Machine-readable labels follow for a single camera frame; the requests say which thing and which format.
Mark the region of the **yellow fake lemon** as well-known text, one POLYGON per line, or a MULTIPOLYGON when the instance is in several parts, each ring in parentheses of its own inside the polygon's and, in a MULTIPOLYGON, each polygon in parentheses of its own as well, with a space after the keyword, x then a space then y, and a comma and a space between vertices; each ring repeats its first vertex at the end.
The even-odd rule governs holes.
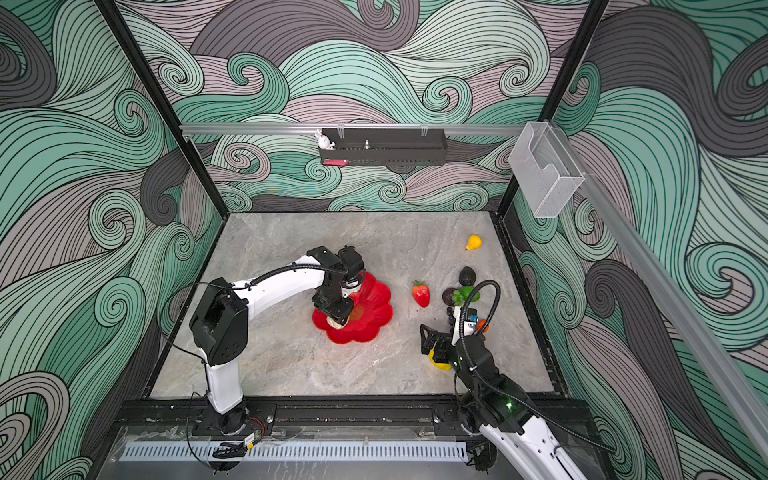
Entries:
POLYGON ((435 350, 431 350, 428 354, 428 358, 430 359, 430 362, 439 370, 442 371, 451 371, 453 369, 453 366, 449 360, 446 360, 442 357, 440 357, 435 350))

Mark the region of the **red flower-shaped fruit bowl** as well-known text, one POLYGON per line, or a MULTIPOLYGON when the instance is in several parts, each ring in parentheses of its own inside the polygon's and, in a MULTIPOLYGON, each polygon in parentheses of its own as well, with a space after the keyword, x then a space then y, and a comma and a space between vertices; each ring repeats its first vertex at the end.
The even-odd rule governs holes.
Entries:
POLYGON ((354 309, 348 323, 341 329, 333 327, 327 316, 319 310, 313 311, 313 324, 324 331, 334 344, 370 342, 394 316, 390 288, 371 273, 365 274, 360 289, 350 297, 354 301, 354 309))

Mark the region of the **dark fake avocado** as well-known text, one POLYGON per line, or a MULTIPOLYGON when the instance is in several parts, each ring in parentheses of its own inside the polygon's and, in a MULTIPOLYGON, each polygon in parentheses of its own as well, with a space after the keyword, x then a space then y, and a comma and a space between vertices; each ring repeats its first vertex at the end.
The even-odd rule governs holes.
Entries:
POLYGON ((474 286, 477 281, 477 274, 475 270, 469 266, 465 266, 459 273, 459 284, 463 287, 474 286))

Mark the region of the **beige fake pear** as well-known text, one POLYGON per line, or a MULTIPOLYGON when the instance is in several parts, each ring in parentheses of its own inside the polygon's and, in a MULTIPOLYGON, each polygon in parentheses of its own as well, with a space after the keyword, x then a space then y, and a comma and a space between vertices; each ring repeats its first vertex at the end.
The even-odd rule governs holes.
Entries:
POLYGON ((348 324, 349 319, 348 318, 340 318, 336 319, 333 317, 328 316, 327 317, 327 323, 330 327, 336 330, 343 329, 348 324))

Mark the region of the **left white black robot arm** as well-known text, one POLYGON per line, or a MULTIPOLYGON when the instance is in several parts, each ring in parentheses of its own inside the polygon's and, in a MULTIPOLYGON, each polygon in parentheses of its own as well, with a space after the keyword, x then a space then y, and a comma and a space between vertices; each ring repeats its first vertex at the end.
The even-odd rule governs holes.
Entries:
POLYGON ((364 261, 353 246, 336 253, 320 246, 250 280, 217 278, 209 282, 189 328, 205 362, 207 398, 213 410, 225 416, 244 405, 239 357, 248 343, 249 324, 256 317, 312 290, 314 308, 332 327, 343 329, 354 309, 351 295, 364 277, 364 261))

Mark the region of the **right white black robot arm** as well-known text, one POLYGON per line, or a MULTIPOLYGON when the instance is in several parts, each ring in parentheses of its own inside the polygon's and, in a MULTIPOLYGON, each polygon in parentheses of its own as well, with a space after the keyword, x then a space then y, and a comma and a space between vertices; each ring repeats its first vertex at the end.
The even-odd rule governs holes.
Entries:
POLYGON ((462 430, 478 439, 468 448, 469 466, 488 471, 504 457, 524 479, 586 477, 528 394, 498 369, 482 335, 454 339, 424 324, 419 333, 421 353, 466 387, 455 396, 462 430))

